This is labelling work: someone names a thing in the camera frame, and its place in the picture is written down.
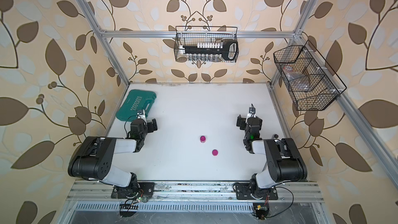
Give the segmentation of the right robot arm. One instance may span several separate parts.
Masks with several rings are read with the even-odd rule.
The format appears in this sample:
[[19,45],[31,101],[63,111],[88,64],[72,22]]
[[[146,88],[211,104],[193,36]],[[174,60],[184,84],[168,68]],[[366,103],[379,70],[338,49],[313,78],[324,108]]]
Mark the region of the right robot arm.
[[262,119],[254,115],[238,116],[236,126],[245,133],[246,150],[265,156],[262,172],[254,174],[249,183],[234,183],[238,200],[277,200],[278,185],[307,178],[306,165],[293,139],[279,139],[276,134],[270,139],[262,139]]

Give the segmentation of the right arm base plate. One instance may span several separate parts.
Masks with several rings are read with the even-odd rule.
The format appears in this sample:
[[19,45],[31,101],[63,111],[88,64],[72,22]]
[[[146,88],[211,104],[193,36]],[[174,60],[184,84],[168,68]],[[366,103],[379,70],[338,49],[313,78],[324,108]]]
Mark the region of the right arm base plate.
[[276,189],[252,189],[250,183],[239,183],[233,184],[233,190],[236,193],[237,200],[278,200],[278,194]]

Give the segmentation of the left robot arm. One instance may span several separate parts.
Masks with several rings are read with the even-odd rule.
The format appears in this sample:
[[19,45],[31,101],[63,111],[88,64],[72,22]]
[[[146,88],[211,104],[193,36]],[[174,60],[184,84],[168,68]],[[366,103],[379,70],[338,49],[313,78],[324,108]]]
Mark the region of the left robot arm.
[[143,198],[151,198],[154,183],[139,183],[136,174],[113,165],[113,157],[120,153],[140,152],[146,136],[157,129],[155,119],[148,122],[145,118],[137,118],[131,122],[125,139],[87,137],[72,156],[68,175],[113,186],[113,199],[142,201]]

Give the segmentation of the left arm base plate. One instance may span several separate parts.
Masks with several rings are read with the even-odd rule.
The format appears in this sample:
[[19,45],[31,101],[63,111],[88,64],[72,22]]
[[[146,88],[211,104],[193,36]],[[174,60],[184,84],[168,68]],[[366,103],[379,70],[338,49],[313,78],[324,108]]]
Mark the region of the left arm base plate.
[[138,200],[139,198],[151,198],[154,193],[155,183],[134,183],[127,187],[115,186],[112,190],[112,199],[131,199]]

